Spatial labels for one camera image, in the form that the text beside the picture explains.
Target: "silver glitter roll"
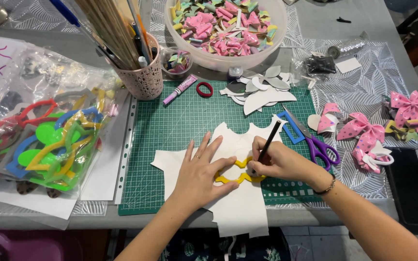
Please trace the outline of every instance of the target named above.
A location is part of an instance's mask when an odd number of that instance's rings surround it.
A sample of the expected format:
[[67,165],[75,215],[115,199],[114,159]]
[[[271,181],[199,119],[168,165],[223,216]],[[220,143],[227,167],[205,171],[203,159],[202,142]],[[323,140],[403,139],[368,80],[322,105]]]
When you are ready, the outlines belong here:
[[337,45],[330,46],[327,50],[327,54],[333,59],[348,56],[357,53],[369,41],[369,36],[366,32],[362,32],[359,38],[342,42]]

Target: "pink pen holder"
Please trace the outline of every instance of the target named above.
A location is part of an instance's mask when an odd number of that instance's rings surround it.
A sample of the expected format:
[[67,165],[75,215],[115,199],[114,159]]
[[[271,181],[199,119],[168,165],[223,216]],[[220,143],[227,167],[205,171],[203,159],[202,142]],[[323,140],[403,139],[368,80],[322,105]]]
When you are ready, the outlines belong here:
[[162,80],[161,62],[159,56],[159,44],[157,40],[147,33],[149,47],[157,47],[157,55],[154,60],[145,68],[134,71],[126,71],[111,65],[125,87],[138,100],[149,101],[157,98],[164,88]]

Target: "table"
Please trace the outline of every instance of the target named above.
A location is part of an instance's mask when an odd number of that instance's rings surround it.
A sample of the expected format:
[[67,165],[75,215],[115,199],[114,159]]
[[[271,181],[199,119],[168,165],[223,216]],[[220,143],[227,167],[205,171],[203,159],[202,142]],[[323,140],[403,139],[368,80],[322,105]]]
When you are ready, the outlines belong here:
[[[152,1],[142,1],[142,17],[147,18],[149,24]],[[410,92],[418,90],[418,77],[409,61],[393,21],[383,0],[346,0],[323,4],[313,0],[299,0],[296,3],[304,39],[353,39],[366,30],[372,40],[388,42],[396,64],[401,72],[405,85]],[[336,19],[341,16],[351,20],[351,24],[339,23]],[[95,47],[82,35],[49,33],[37,31],[18,31],[0,29],[1,37],[23,39],[32,44],[47,47],[73,60],[91,66],[108,68],[107,63],[96,55]],[[254,70],[271,65],[288,65],[293,56],[291,49],[280,48],[269,56]],[[192,73],[208,80],[224,80],[224,73],[215,73],[200,66],[193,66]],[[392,201],[373,201],[381,210],[394,219],[398,219],[396,208]],[[110,202],[104,217],[71,217],[69,229],[95,228],[143,228],[154,216],[135,215],[119,217],[117,207]],[[267,216],[270,226],[337,226],[342,222],[331,210],[292,210],[268,209]],[[37,217],[31,220],[21,217],[0,217],[0,229],[50,229],[49,226],[35,222],[50,221],[54,217]],[[183,227],[216,227],[212,222],[212,213],[197,211]]]

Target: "hand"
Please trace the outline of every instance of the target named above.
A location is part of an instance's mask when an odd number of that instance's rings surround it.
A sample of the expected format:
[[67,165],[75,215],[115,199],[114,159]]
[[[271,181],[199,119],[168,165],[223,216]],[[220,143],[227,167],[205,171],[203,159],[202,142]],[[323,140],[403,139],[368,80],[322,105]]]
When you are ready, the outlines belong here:
[[191,141],[186,150],[182,167],[178,173],[177,184],[171,196],[171,200],[178,207],[183,207],[186,214],[191,215],[194,211],[207,205],[214,199],[220,198],[240,184],[229,182],[222,186],[214,185],[214,175],[219,169],[232,165],[236,157],[221,158],[210,163],[214,153],[222,143],[222,136],[215,139],[208,145],[210,132],[208,131],[202,139],[201,145],[192,157],[194,141]]
[[264,148],[265,143],[265,139],[259,136],[254,137],[253,160],[249,162],[249,166],[258,175],[303,181],[310,184],[316,180],[318,174],[324,172],[322,167],[306,159],[279,141],[271,142],[262,162],[258,162],[259,154]]

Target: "cutting mat grid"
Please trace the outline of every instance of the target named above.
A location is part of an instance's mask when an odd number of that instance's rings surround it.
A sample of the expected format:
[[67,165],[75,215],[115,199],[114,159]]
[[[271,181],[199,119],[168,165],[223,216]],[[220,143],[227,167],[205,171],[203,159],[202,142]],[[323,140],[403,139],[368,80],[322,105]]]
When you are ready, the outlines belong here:
[[[240,134],[248,131],[250,122],[265,128],[270,125],[272,114],[283,111],[281,104],[276,104],[264,107],[262,112],[255,111],[245,116],[242,106],[219,94],[219,90],[227,84],[221,81],[210,82],[214,88],[211,98],[201,98],[196,93],[194,84],[164,107],[162,100],[171,94],[178,83],[166,81],[164,91],[158,99],[138,102],[131,151],[129,155],[124,154],[128,158],[128,170],[122,204],[119,205],[121,216],[155,213],[164,203],[164,174],[150,164],[156,150],[181,151],[191,139],[198,145],[206,131],[213,131],[222,122],[226,122],[232,131]],[[315,114],[309,91],[293,88],[291,93],[297,101],[284,104],[299,121],[306,123],[307,117]],[[293,145],[283,131],[281,137],[285,145],[310,158],[305,141]],[[266,205],[321,201],[310,187],[301,182],[269,177],[261,182],[261,187]]]

